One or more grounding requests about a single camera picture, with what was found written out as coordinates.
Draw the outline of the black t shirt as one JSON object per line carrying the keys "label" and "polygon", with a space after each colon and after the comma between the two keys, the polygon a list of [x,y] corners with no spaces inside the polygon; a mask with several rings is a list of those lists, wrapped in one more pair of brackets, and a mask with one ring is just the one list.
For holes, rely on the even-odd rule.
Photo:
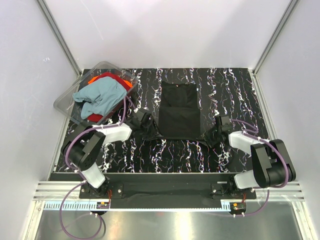
{"label": "black t shirt", "polygon": [[161,99],[156,140],[184,140],[205,146],[201,132],[201,111],[198,107],[197,85],[194,83],[161,83]]}

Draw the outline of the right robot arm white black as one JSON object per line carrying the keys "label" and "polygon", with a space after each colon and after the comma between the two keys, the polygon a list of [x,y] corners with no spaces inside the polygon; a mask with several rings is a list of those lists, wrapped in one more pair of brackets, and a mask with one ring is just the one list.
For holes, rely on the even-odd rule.
{"label": "right robot arm white black", "polygon": [[252,170],[232,175],[219,187],[212,187],[212,197],[243,199],[256,189],[280,189],[296,179],[296,170],[282,140],[258,137],[255,126],[228,115],[214,119],[215,125],[201,135],[202,140],[210,148],[225,144],[250,155]]}

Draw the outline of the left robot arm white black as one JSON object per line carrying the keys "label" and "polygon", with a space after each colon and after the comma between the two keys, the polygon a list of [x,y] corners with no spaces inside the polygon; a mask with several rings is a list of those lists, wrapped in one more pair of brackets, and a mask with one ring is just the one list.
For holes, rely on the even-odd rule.
{"label": "left robot arm white black", "polygon": [[125,142],[131,136],[145,141],[160,135],[152,114],[140,108],[127,119],[108,125],[90,125],[82,122],[67,138],[60,149],[65,163],[85,181],[82,190],[91,196],[102,199],[111,195],[109,179],[104,176],[97,164],[101,148],[109,143]]}

